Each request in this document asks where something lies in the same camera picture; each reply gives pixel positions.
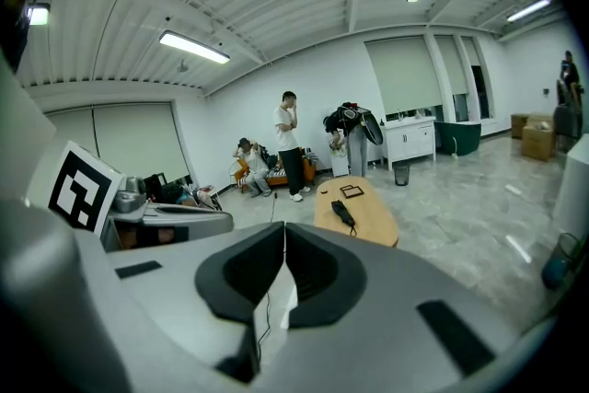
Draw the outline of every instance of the trash can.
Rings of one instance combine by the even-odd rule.
[[[399,164],[393,167],[395,170],[395,184],[404,187],[409,183],[409,164]]]
[[[569,270],[575,270],[582,244],[571,233],[562,233],[544,268],[542,282],[547,288],[557,288]]]

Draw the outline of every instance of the tiled floor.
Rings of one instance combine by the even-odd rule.
[[[438,155],[437,162],[416,159],[411,162],[407,187],[396,186],[394,176],[380,166],[370,166],[367,178],[397,219],[399,249],[422,256],[449,273],[525,331],[560,295],[544,288],[540,271],[559,234],[550,214],[564,156],[539,162],[520,156],[520,145],[502,135],[484,140],[477,152],[458,160],[445,155]],[[329,178],[321,175],[316,183]],[[508,184],[522,194],[509,192],[505,189]],[[278,189],[273,221],[312,224],[314,192],[295,203],[286,188]],[[271,219],[273,196],[251,199],[231,190],[221,200],[234,216],[236,228]],[[531,256],[530,263],[508,242],[508,235]],[[279,279],[271,291],[271,324],[276,329],[264,341],[265,357],[269,349],[279,347],[277,331],[292,291],[285,288],[292,287],[290,273],[281,273]],[[265,329],[265,307],[264,300],[259,309],[263,312],[259,333]]]

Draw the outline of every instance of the oval table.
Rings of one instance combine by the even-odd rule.
[[[364,195],[346,199],[340,188],[347,185],[360,187]],[[383,246],[397,246],[397,221],[368,180],[354,176],[339,177],[323,182],[317,189],[315,226],[349,235],[350,227],[331,208],[331,202],[336,200],[343,202],[356,222],[356,237]]]

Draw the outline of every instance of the teal bin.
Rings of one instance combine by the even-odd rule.
[[[480,123],[445,123],[436,121],[435,130],[440,137],[442,152],[459,156],[479,149]]]

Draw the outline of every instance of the white t-shirt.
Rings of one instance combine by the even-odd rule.
[[[254,174],[260,170],[268,170],[268,166],[261,158],[259,148],[258,152],[256,152],[252,146],[247,154],[244,151],[239,151],[237,153],[237,157],[246,161],[248,163],[249,170]]]
[[[284,132],[278,127],[279,124],[293,124],[293,115],[280,106],[274,111],[274,127],[276,128],[278,150],[290,151],[291,149],[296,149],[298,144],[296,143],[293,131]]]

